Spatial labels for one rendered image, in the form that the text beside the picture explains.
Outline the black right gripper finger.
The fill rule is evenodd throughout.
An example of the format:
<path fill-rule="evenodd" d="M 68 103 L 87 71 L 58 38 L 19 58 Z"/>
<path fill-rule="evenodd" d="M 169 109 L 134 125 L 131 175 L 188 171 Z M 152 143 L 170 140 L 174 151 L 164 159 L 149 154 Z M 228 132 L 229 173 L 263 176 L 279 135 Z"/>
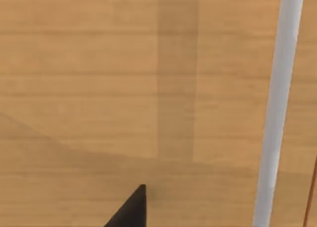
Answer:
<path fill-rule="evenodd" d="M 138 186 L 104 227 L 147 227 L 145 184 Z"/>

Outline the wooden door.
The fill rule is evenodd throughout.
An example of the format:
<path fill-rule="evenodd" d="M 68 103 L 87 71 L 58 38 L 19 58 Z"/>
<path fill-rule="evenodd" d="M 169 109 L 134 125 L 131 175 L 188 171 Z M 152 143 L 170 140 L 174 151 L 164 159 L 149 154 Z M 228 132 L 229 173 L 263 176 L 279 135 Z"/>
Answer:
<path fill-rule="evenodd" d="M 280 0 L 0 0 L 0 227 L 251 227 Z"/>

